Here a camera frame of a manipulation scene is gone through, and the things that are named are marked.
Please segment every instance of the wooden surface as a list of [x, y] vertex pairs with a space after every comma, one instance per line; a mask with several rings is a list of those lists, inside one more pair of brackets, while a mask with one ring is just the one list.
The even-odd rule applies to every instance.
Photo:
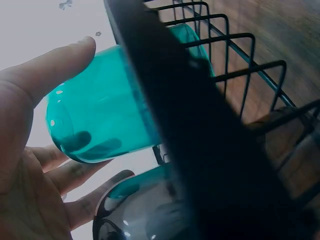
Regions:
[[[230, 33], [253, 33], [256, 37], [254, 60], [258, 64], [274, 60], [287, 62], [287, 74], [283, 90], [297, 106], [320, 98], [320, 1], [318, 0], [204, 0], [210, 5], [211, 13], [225, 13], [230, 22]], [[224, 29], [223, 22], [212, 23]], [[248, 39], [235, 42], [249, 53]], [[213, 66], [223, 73], [223, 47], [216, 44]], [[230, 70], [242, 69], [245, 62], [232, 50]], [[279, 69], [267, 73], [278, 80]], [[252, 78], [253, 92], [249, 99], [246, 121], [260, 117], [270, 101], [269, 88], [257, 75]], [[238, 102], [240, 83], [232, 90], [233, 103]]]

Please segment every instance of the metal wire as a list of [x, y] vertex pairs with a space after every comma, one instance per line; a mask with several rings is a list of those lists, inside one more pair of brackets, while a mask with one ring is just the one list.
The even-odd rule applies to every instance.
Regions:
[[[174, 0], [177, 3], [181, 3], [182, 0]], [[196, 16], [200, 16], [199, 13], [197, 12], [193, 12], [193, 9], [189, 6], [185, 6], [184, 7], [186, 10], [188, 10], [189, 12], [195, 14]], [[206, 22], [203, 21], [203, 23], [205, 25], [208, 25], [208, 27], [210, 28], [211, 31], [213, 31], [214, 33], [216, 33], [218, 36], [224, 36], [225, 34], [220, 31], [217, 27], [215, 27], [213, 24], [211, 24], [210, 22]], [[245, 60], [247, 63], [250, 62], [250, 56], [248, 54], [246, 54], [237, 44], [235, 44], [232, 40], [228, 41], [228, 45], [243, 59]], [[258, 64], [253, 61], [252, 62], [252, 66], [258, 66]], [[261, 70], [259, 72], [257, 72], [258, 75], [270, 86], [270, 88], [274, 91], [278, 91], [278, 97], [283, 101], [283, 103], [286, 106], [290, 106], [290, 107], [295, 107], [296, 105], [292, 102], [292, 100], [288, 97], [288, 95], [286, 95], [283, 90], [280, 88], [278, 89], [278, 84], [276, 84], [276, 82], [264, 71]]]

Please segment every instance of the fingernail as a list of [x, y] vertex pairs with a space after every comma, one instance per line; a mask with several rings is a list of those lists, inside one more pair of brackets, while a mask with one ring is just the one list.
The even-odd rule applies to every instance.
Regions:
[[86, 43], [88, 43], [90, 41], [91, 41], [91, 37], [90, 36], [85, 36], [82, 40], [77, 41], [76, 43], [77, 44], [86, 44]]

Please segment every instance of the finger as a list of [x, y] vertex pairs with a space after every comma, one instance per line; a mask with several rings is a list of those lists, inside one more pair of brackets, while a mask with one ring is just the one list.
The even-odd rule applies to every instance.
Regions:
[[101, 197], [119, 181], [133, 176], [130, 170], [123, 170], [93, 192], [74, 202], [65, 203], [65, 210], [71, 230], [88, 223], [94, 218], [96, 207]]
[[92, 164], [70, 161], [63, 166], [47, 172], [46, 175], [51, 179], [62, 196], [81, 186], [93, 174], [110, 162], [111, 160]]
[[95, 51], [95, 40], [85, 37], [78, 43], [1, 71], [1, 80], [16, 91], [22, 90], [36, 106], [57, 85], [81, 73], [92, 61]]
[[44, 173], [57, 168], [63, 164], [68, 157], [54, 144], [46, 147], [27, 147], [30, 149], [42, 166]]
[[88, 131], [79, 131], [62, 139], [52, 137], [52, 140], [60, 150], [63, 147], [66, 152], [70, 153], [87, 146], [91, 141], [91, 134]]

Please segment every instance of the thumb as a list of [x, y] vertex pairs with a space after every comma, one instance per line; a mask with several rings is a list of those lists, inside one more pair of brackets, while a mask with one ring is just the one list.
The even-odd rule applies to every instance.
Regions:
[[87, 36], [77, 43], [2, 70], [0, 80], [23, 91], [35, 107], [56, 86], [81, 73], [90, 64], [95, 52], [95, 40]]

